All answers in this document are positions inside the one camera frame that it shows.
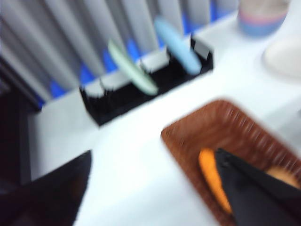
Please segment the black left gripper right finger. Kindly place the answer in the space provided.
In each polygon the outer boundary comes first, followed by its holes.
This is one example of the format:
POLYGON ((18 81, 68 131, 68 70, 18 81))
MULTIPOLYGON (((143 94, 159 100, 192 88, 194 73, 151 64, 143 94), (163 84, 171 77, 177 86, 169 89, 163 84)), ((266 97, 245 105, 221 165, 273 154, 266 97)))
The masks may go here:
POLYGON ((216 166, 238 226, 299 226, 301 191, 218 149, 216 166))

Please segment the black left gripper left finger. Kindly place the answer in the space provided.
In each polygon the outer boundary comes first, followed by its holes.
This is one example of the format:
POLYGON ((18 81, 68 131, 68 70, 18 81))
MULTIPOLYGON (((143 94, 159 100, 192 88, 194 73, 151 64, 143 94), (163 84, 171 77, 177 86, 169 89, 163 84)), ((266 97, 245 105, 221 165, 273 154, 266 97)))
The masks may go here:
POLYGON ((86 192, 92 152, 18 189, 1 194, 2 226, 72 226, 86 192))

